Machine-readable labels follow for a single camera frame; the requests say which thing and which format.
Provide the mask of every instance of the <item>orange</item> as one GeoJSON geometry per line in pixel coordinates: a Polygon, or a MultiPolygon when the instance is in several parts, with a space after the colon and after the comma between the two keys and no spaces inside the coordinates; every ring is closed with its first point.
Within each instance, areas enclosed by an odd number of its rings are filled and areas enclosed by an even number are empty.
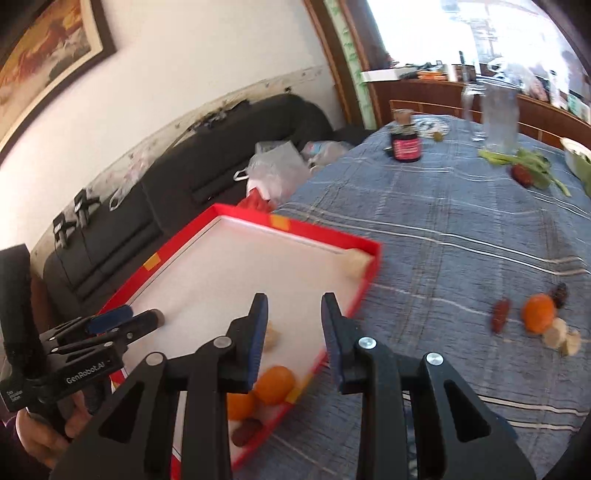
{"type": "Polygon", "coordinates": [[[532,295],[521,309],[525,328],[532,333],[544,333],[556,317],[556,307],[545,293],[532,295]]]}
{"type": "Polygon", "coordinates": [[[251,417],[255,411],[256,399],[252,392],[229,393],[226,397],[228,406],[228,420],[244,420],[251,417]]]}
{"type": "Polygon", "coordinates": [[[252,392],[265,405],[283,402],[296,386],[296,377],[287,367],[271,367],[256,381],[252,392]]]}

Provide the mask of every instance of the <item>picture frame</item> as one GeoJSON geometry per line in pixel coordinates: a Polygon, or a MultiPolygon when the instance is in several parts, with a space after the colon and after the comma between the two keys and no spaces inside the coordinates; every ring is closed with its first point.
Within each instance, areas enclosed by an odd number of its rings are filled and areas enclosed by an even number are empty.
{"type": "Polygon", "coordinates": [[[54,98],[114,52],[100,0],[34,0],[0,40],[0,164],[54,98]]]}

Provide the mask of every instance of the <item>table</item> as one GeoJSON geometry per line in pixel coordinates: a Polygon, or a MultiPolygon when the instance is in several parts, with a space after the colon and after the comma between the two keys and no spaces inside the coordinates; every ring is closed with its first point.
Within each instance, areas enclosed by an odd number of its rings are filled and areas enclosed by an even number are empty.
{"type": "MultiPolygon", "coordinates": [[[[463,121],[423,157],[401,164],[384,152],[387,127],[303,185],[277,212],[382,243],[382,266],[359,318],[395,352],[436,351],[517,431],[541,478],[560,458],[591,404],[591,200],[563,153],[525,135],[552,162],[572,198],[554,186],[525,190],[505,167],[477,157],[463,121]],[[525,332],[526,299],[564,281],[559,315],[581,331],[582,351],[561,358],[525,332]],[[491,307],[512,300],[501,336],[491,307]]],[[[354,478],[361,397],[339,395],[328,368],[235,477],[354,478]]]]}

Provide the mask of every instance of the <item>window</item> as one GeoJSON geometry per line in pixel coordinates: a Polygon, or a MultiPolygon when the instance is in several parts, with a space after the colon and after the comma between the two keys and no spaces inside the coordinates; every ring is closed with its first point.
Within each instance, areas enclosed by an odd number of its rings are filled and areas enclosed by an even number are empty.
{"type": "Polygon", "coordinates": [[[591,100],[587,75],[562,33],[531,0],[368,0],[384,45],[401,64],[519,64],[591,100]]]}

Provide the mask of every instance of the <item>hand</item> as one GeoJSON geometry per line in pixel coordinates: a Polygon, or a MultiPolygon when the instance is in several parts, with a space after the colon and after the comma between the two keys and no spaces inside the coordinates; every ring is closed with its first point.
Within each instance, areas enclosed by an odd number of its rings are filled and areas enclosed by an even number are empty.
{"type": "MultiPolygon", "coordinates": [[[[74,411],[66,422],[65,431],[73,439],[84,430],[92,416],[86,410],[82,392],[73,394],[72,400],[74,411]]],[[[35,420],[26,410],[20,410],[17,414],[17,433],[25,451],[51,469],[70,445],[53,428],[35,420]]]]}

